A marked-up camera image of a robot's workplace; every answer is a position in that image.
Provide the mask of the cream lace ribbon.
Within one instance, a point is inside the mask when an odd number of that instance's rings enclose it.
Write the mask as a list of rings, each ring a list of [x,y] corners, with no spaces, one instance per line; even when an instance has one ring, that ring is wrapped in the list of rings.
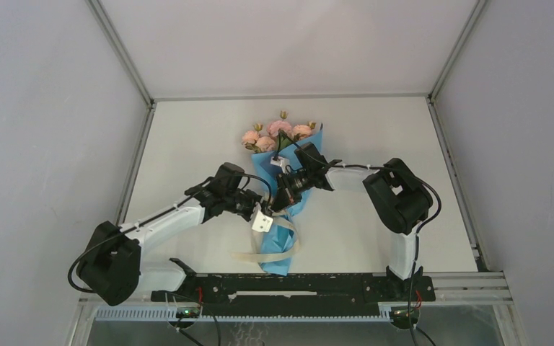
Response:
[[[288,260],[297,254],[302,244],[290,210],[277,212],[272,217],[273,225],[268,233],[252,230],[253,252],[231,252],[231,258],[263,265]]]

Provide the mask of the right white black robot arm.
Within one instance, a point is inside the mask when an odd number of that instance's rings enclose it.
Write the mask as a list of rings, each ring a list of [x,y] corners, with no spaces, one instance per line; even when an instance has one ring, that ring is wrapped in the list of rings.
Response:
[[[302,201],[311,189],[326,191],[365,192],[384,226],[392,232],[387,283],[392,297],[408,299],[415,293],[418,265],[418,234],[439,215],[430,214],[435,205],[441,208],[438,192],[417,177],[400,158],[392,158],[382,166],[344,164],[340,159],[327,161],[312,143],[297,146],[300,167],[284,168],[276,176],[276,194],[271,210],[283,211]]]

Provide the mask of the pink fake flower bunch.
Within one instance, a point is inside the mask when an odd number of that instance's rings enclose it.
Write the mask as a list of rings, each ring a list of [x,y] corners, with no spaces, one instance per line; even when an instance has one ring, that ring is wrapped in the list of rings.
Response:
[[[242,146],[254,154],[270,151],[283,151],[294,143],[301,142],[318,133],[320,124],[315,121],[293,123],[289,112],[282,110],[276,120],[268,123],[256,123],[252,130],[241,137]]]

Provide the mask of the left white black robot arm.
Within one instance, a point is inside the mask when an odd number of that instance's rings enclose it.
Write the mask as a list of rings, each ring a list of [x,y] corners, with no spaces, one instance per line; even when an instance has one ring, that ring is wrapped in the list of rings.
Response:
[[[150,261],[149,254],[180,232],[232,213],[251,221],[259,211],[266,212],[271,191],[260,195],[240,187],[243,178],[266,180],[232,163],[222,164],[216,174],[188,188],[181,201],[133,223],[119,226],[99,224],[87,248],[71,264],[69,285],[82,293],[98,295],[117,306],[134,294],[169,291],[186,301],[195,295],[197,282],[181,265]]]

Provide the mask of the blue wrapping paper sheet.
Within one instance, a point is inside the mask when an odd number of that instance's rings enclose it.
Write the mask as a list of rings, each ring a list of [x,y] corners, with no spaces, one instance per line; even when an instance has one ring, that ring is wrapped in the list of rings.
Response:
[[[272,221],[250,260],[269,274],[288,274],[291,258],[301,246],[292,217],[302,211],[311,189],[325,183],[327,163],[320,153],[323,127],[310,136],[305,128],[298,125],[290,133],[279,129],[275,137],[259,138],[251,156],[256,176],[268,183],[269,206],[264,213]]]

